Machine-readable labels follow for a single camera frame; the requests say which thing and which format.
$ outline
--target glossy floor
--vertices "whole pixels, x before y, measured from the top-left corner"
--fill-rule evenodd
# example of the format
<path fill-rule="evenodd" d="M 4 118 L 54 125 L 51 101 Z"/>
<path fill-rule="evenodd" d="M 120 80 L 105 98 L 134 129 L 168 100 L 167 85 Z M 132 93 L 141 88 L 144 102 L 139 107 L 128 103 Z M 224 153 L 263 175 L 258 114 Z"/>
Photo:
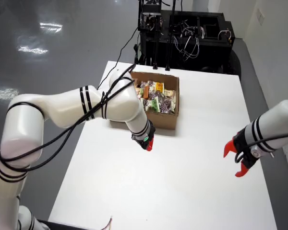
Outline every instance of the glossy floor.
<path fill-rule="evenodd" d="M 15 95 L 97 86 L 107 61 L 117 59 L 135 30 L 137 7 L 136 0 L 0 0 L 0 138 L 8 103 Z M 136 36 L 121 61 L 133 62 L 135 42 Z M 253 120 L 267 106 L 245 43 L 237 39 L 234 50 L 241 61 L 242 89 Z M 22 204 L 39 219 L 50 215 L 81 130 L 82 126 L 76 128 L 62 153 L 27 178 Z M 60 131 L 47 121 L 44 141 Z M 58 145 L 45 149 L 40 160 Z M 276 224 L 288 229 L 288 164 L 283 153 L 262 164 Z"/>

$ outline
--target white table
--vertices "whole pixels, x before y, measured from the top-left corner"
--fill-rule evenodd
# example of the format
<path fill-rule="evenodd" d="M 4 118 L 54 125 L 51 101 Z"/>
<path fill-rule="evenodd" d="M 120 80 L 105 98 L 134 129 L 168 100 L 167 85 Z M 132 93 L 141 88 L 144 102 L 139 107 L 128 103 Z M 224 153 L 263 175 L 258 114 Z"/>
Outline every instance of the white table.
<path fill-rule="evenodd" d="M 96 230 L 110 216 L 113 230 L 276 229 L 261 164 L 237 178 L 234 153 L 223 158 L 224 145 L 250 122 L 238 76 L 134 71 L 180 78 L 176 131 L 157 130 L 146 152 L 124 124 L 87 122 L 49 221 Z"/>

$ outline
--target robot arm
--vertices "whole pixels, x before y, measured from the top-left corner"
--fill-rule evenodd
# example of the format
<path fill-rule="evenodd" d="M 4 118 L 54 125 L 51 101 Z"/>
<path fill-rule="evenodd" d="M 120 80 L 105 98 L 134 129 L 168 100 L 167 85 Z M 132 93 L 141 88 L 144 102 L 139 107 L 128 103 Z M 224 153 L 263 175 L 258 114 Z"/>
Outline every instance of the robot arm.
<path fill-rule="evenodd" d="M 236 177 L 244 176 L 260 157 L 288 144 L 288 135 L 284 134 L 288 134 L 288 100 L 252 121 L 226 144 L 224 157 L 232 151 L 236 153 L 235 162 L 241 161 L 241 171 Z"/>
<path fill-rule="evenodd" d="M 67 136 L 79 123 L 98 117 L 125 122 L 132 139 L 143 149 L 152 149 L 155 128 L 136 95 L 128 72 L 133 67 L 113 73 L 109 81 L 111 90 L 106 94 L 101 94 L 93 86 L 85 86 L 56 95 L 23 94 L 11 101 L 0 146 L 0 230 L 17 229 L 17 222 L 23 216 L 33 220 L 32 214 L 23 207 L 26 214 L 20 215 L 19 209 L 18 215 L 17 197 L 28 169 L 34 168 L 31 164 L 42 153 L 45 120 L 50 119 L 57 126 L 67 128 L 68 133 L 63 132 Z M 38 223 L 34 229 L 42 227 Z"/>

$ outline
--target cardboard box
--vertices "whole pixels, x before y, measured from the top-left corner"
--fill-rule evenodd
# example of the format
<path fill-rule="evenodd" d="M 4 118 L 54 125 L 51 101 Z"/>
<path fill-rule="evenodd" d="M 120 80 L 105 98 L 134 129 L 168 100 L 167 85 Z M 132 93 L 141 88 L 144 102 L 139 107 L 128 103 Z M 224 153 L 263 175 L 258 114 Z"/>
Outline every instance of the cardboard box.
<path fill-rule="evenodd" d="M 153 122 L 156 128 L 175 129 L 179 114 L 179 78 L 171 75 L 144 72 L 132 72 L 131 76 L 134 79 L 138 79 L 139 84 L 141 84 L 142 81 L 163 82 L 165 89 L 176 91 L 175 114 L 146 112 L 148 119 Z"/>

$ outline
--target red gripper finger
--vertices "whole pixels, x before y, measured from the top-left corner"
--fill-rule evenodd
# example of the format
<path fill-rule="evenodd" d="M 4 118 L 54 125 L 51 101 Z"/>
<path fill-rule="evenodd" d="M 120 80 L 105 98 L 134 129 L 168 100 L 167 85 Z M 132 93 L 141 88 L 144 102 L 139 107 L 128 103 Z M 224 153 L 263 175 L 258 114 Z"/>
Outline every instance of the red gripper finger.
<path fill-rule="evenodd" d="M 236 173 L 236 177 L 242 177 L 248 172 L 248 168 L 245 167 L 244 164 L 241 163 L 241 171 Z"/>
<path fill-rule="evenodd" d="M 154 138 L 149 142 L 148 146 L 147 146 L 147 151 L 151 151 L 153 149 L 153 143 L 154 143 Z"/>
<path fill-rule="evenodd" d="M 236 147 L 234 145 L 234 141 L 230 140 L 224 147 L 224 157 L 227 156 L 227 154 L 229 153 L 229 151 L 235 152 L 237 153 Z"/>

